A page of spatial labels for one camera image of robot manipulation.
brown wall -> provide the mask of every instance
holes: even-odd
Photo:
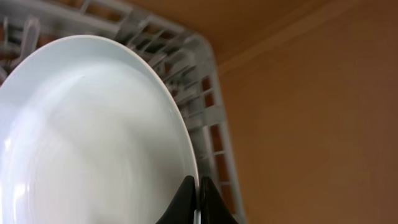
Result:
[[[249,223],[398,223],[398,1],[333,1],[220,65]]]

dish rack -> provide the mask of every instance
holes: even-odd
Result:
[[[236,221],[246,222],[215,58],[206,39],[113,0],[2,0],[0,21],[1,83],[37,48],[69,35],[99,35],[135,51],[180,109],[199,176],[211,177]]]

round white dish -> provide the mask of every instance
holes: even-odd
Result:
[[[183,119],[134,52],[52,42],[0,87],[3,223],[155,223],[198,172]]]

plastic dish rack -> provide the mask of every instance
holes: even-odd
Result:
[[[246,222],[215,58],[206,39],[113,0],[2,0],[0,21],[1,82],[36,48],[69,35],[100,35],[140,55],[180,109],[200,177],[211,177],[236,221]]]

